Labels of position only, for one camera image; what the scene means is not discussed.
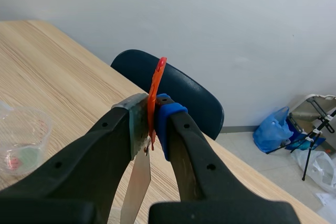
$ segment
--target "wood grain surface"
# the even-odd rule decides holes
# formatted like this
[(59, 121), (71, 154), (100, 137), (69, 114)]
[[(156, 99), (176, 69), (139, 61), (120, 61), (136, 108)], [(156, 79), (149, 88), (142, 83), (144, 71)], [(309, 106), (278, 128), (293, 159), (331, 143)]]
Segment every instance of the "wood grain surface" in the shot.
[[(113, 104), (139, 92), (143, 91), (46, 22), (0, 23), (0, 100), (11, 106), (35, 107), (51, 116), (46, 159), (85, 134)], [(250, 190), (267, 199), (290, 202), (302, 223), (327, 223), (215, 141), (208, 141)], [(122, 205), (132, 166), (119, 184), (114, 206)], [(173, 170), (159, 141), (151, 152), (151, 169), (152, 181), (137, 218), (140, 223), (147, 222), (153, 203), (179, 200)], [(21, 178), (0, 173), (0, 189)]]

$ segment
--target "chair backrest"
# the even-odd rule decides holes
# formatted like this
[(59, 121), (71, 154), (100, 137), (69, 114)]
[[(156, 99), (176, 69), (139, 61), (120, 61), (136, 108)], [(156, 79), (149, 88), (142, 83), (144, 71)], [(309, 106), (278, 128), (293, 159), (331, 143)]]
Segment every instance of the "chair backrest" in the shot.
[[(158, 61), (153, 55), (131, 49), (119, 54), (111, 67), (149, 92)], [(223, 108), (220, 102), (196, 81), (167, 63), (157, 92), (166, 93), (175, 102), (187, 107), (189, 115), (199, 129), (212, 139), (217, 138), (224, 122)]]

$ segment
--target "orange object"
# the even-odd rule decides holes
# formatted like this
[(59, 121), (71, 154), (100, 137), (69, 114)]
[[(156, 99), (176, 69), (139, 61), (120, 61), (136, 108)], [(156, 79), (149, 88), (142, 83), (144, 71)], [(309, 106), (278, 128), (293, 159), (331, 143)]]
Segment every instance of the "orange object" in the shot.
[(154, 150), (154, 142), (156, 137), (156, 132), (154, 129), (154, 110), (156, 93), (158, 92), (159, 84), (162, 78), (164, 67), (166, 66), (167, 58), (162, 57), (157, 64), (155, 69), (151, 89), (149, 90), (148, 102), (147, 102), (147, 113), (148, 113), (148, 127), (149, 127), (149, 137), (152, 142), (152, 151)]

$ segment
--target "clear plastic cup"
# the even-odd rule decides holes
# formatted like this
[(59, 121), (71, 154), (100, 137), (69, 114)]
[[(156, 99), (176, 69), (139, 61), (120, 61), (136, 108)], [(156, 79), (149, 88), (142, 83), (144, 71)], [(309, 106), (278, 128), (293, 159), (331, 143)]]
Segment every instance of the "clear plastic cup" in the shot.
[(50, 132), (46, 113), (0, 102), (0, 170), (13, 175), (35, 170), (43, 162)]

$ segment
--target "folding stand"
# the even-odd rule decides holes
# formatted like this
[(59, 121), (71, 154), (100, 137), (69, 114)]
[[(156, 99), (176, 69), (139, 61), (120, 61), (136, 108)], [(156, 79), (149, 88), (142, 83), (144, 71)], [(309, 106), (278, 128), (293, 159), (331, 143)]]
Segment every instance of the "folding stand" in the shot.
[(298, 143), (300, 141), (302, 141), (298, 146), (296, 146), (292, 151), (291, 153), (296, 150), (298, 147), (300, 147), (301, 144), (303, 144), (305, 141), (310, 141), (310, 146), (309, 146), (309, 150), (308, 150), (308, 156), (307, 156), (307, 160), (306, 160), (306, 166), (304, 167), (304, 172), (303, 172), (303, 177), (302, 177), (302, 180), (305, 180), (306, 178), (306, 172), (307, 172), (307, 167), (308, 167), (308, 162), (309, 162), (309, 158), (310, 158), (310, 153), (311, 153), (311, 150), (315, 144), (315, 142), (317, 141), (317, 139), (320, 137), (320, 135), (322, 134), (322, 129), (324, 127), (327, 127), (327, 129), (330, 131), (330, 132), (334, 132), (334, 129), (330, 126), (329, 122), (333, 119), (333, 117), (336, 115), (336, 110), (334, 110), (331, 115), (328, 115), (327, 113), (325, 113), (325, 111), (321, 108), (321, 106), (315, 101), (314, 97), (311, 97), (311, 98), (308, 98), (306, 100), (307, 102), (311, 103), (311, 105), (317, 110), (317, 112), (321, 115), (319, 117), (319, 120), (322, 122), (316, 129), (313, 129), (311, 132), (308, 133), (307, 136), (304, 136), (298, 140), (295, 140), (293, 142), (291, 142), (290, 144), (287, 144), (287, 145), (284, 145), (284, 146), (281, 146), (275, 150), (272, 150), (272, 151), (269, 151), (269, 152), (266, 152), (266, 154), (270, 154), (272, 152), (275, 152), (279, 149), (282, 149), (282, 148), (285, 148), (287, 147), (288, 145), (291, 145), (291, 144), (294, 144), (294, 143)]

